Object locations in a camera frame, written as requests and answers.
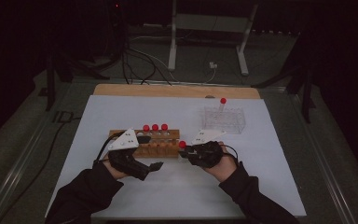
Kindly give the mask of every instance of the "dark background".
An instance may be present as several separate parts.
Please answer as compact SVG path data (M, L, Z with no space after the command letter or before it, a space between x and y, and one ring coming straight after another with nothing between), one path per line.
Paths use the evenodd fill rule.
M118 42L126 36L116 27L122 16L131 25L171 21L170 1L128 0L119 8L116 3L0 0L0 127L34 89L33 77L46 69L51 44L75 59L92 61L96 55L119 53ZM184 0L178 10L239 16L249 13L249 3L233 8L227 2ZM108 33L101 32L107 13L112 21ZM298 35L283 72L296 65L310 68L358 160L358 1L263 1L253 30ZM116 41L106 50L98 43L108 36ZM70 74L60 75L70 80Z

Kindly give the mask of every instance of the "wire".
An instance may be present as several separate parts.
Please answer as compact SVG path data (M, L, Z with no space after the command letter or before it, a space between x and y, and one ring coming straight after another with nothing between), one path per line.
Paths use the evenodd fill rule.
M235 161L235 164L237 165L237 167L239 166L239 163L238 163L238 153L237 153L237 151L233 148L233 147L231 147L231 146L228 146L228 145L222 145L223 147L228 147L228 148L230 148L231 150L233 150L234 152L235 152L235 157L232 155L232 154L230 154L230 153L223 153L224 155L228 155L229 157L231 157L232 159L234 159L234 161Z
M286 47L287 43L289 42L289 39L291 38L291 36L288 36L286 38L286 40L284 41L284 43L282 44L282 46L275 52L273 53L271 56L267 57L267 59L263 60L261 63L258 63L257 65L249 68L249 74L257 67L259 67L260 65L263 65L264 63L267 63L269 60L275 58L276 56L278 56L279 53L281 53L281 51Z
M100 152L98 153L97 159L95 159L95 161L92 164L92 167L94 167L96 164L98 164L98 162L100 161L101 156L103 155L103 150L106 148L107 144L112 141L112 139L114 139L115 137L119 137L123 134L124 132L120 132L120 133L114 133L112 135L110 135L106 141L103 143L103 147L101 147Z
M137 55L128 53L127 51L126 51L126 53L127 53L128 55L132 56L132 57L139 58L139 59L141 59L141 60L146 61L147 63L152 64L152 66L153 66L153 72L152 72L150 75L148 75L148 76L145 77L145 78L140 78L140 77L137 76L139 79L142 80L141 85L144 84L144 82L145 82L146 84L149 84L149 83L147 83L147 80L150 79L153 75L155 75L156 70L157 70L156 65L153 63L153 61L152 61L150 58L147 58L147 59L148 59L148 60L147 60L147 59L142 58L142 57L140 57L140 56L137 56Z
M152 36L152 35L141 35L141 36L136 36L133 39L131 39L130 41L136 40L136 39L142 39L142 38L150 38L150 39L164 39L164 38L171 38L170 36Z
M121 54L121 69L123 70L123 77L126 80L127 84L130 85L130 82L126 76L126 68L124 67L124 65L125 65L124 54Z
M99 162L101 162L101 161L109 161L109 159L104 159L104 160L98 160Z
M212 75L212 77L211 77L208 81L202 82L201 84L207 84L208 82L212 81L212 79L214 79L214 75L215 75L215 74L216 74L216 68L213 69L213 75Z
M202 1L200 1L199 14L201 13L201 3L202 3ZM214 30L214 27L216 26L216 24L217 24L217 15L214 17L213 26L212 26L212 28L209 30L208 33L211 33L211 32ZM205 72L204 72L204 69L203 69L203 68L204 68L206 59L208 58L209 52L211 51L211 46L210 46L210 45L211 45L212 43L213 43L213 40L211 40L211 43L210 43L209 46L208 46L208 50L206 51L204 60L203 60L203 62L202 62L202 73L203 73L204 75L205 75ZM209 81L211 81L211 80L214 78L215 73L216 73L216 68L214 69L214 73L213 73L212 78L211 78L210 80L204 82L203 84L208 83Z
M150 55L150 54L147 54L147 53L144 53L144 52L142 52L142 51L140 51L140 50L137 50L137 49L130 49L130 50L132 50L132 51L134 51L134 52L137 52L137 53L140 53L140 54L143 54L144 56L148 57L149 59L150 59L150 58L153 58L153 59L159 61L160 63L162 63L162 64L167 68L167 71L168 71L169 74L171 75L172 79L180 83L180 81L177 80L177 79L172 75L172 73L170 72L170 70L168 70L168 66L167 66L164 62L162 62L160 59L158 59L157 57L155 57L155 56L153 56L153 55ZM168 81L167 78L166 78L164 75L162 75L161 71L159 70L159 68L158 68L157 66L156 66L156 69L157 69L158 72L161 74L162 78L164 78L164 80L165 80L168 84L172 85L172 84L170 83L170 81Z
M133 72L133 70L132 70L132 67L130 66L130 64L128 63L128 52L124 52L125 54L126 54L126 59L127 59L127 61L126 62L124 62L124 65L126 65L129 69L130 69L130 79L131 79L131 83L130 84L132 84L132 82L133 82L133 79L132 79L132 75L134 75L135 77L137 77L137 78L139 78L139 79L141 79L138 75L136 75L136 73L134 73Z
M20 195L13 201L13 203L11 203L11 205L9 205L7 207L7 210L2 214L2 216L0 216L0 223L2 222L2 220L4 219L4 217L7 215L7 213L13 208L13 206L19 201L19 199L26 193L26 191L33 185L33 183L36 181L36 179L40 176L40 174L42 174L42 171L45 169L46 165L48 164L48 161L51 157L51 153L52 150L54 148L54 144L55 141L57 140L58 134L60 133L60 130L63 128L63 126L67 123L70 123L73 120L76 119L81 119L81 118L74 118L74 119L69 119L65 122L63 122L61 124L61 126L59 127L59 129L57 130L57 132L54 134L54 138L50 144L50 148L48 150L48 156L46 157L45 161L43 162L42 167L39 169L39 171L37 172L37 174L34 176L34 178L31 180L31 182L27 185L27 187L25 187L25 189L20 193Z

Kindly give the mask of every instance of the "metal stand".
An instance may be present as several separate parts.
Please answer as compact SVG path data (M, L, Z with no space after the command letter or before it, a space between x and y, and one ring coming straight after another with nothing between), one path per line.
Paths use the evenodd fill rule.
M237 32L243 33L242 42L236 47L238 61L241 68L241 74L248 76L249 71L246 65L243 51L246 46L249 34L252 30L252 24L257 11L258 5L253 5L252 11L248 18L233 18L220 16L204 16L204 15L189 15L180 14L176 12L176 0L172 1L172 37L170 58L168 61L168 69L175 70L176 62L176 29L190 29L190 30L206 30L206 31L223 31L223 32Z

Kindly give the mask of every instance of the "wooden board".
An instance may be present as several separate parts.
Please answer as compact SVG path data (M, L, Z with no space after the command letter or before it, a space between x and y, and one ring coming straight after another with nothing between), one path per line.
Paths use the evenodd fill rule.
M243 87L99 84L94 95L260 99L257 89Z
M140 144L133 153L135 158L175 158L179 150L179 130L167 131L148 131L134 130L137 136L150 136L151 140L147 144ZM125 132L125 130L111 130L109 136Z

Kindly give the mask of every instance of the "human hand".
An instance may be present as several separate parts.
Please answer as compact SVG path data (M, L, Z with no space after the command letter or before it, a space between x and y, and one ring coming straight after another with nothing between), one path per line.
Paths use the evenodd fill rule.
M116 180L124 178L126 176L129 176L123 172L118 171L117 169L113 168L110 165L108 153L103 157L103 165L106 167L106 169L109 171L109 173L112 175L112 177Z
M223 142L219 142L223 152L227 153L227 149ZM213 175L219 182L228 179L229 176L237 169L234 159L228 155L223 155L219 163L212 168L203 168L208 174Z

